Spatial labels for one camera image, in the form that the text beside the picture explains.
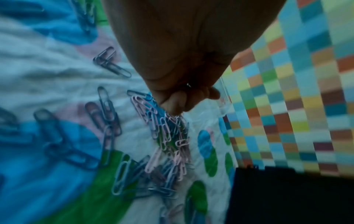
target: skin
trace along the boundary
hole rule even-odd
[[[250,47],[286,0],[102,0],[129,61],[166,112],[204,99],[233,57]]]

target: patterned fabric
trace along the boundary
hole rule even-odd
[[[239,166],[354,175],[354,0],[288,0],[223,74]]]

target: black object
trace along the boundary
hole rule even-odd
[[[354,181],[237,168],[225,224],[354,223]]]

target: hand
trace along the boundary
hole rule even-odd
[[[286,0],[102,0],[129,61],[171,115],[218,99],[212,85]]]

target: checkered pattern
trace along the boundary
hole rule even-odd
[[[239,166],[354,175],[354,0],[288,0],[223,80]]]

